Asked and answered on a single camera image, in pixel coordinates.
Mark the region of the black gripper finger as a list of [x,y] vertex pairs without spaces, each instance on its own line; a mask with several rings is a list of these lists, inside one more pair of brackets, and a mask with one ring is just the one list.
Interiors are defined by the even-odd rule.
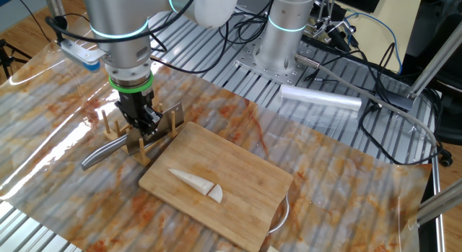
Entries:
[[131,102],[116,102],[115,106],[120,110],[128,124],[139,128],[139,106]]
[[150,137],[157,132],[157,127],[162,119],[162,114],[151,107],[144,106],[141,110],[139,125],[137,128],[143,136]]

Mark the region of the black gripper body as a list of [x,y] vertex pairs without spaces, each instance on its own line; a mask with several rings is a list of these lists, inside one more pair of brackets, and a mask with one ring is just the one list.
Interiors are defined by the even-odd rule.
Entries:
[[118,94],[118,102],[131,102],[139,106],[139,117],[141,115],[141,110],[144,106],[152,108],[152,99],[154,98],[154,93],[152,90],[145,90],[135,93],[119,92]]

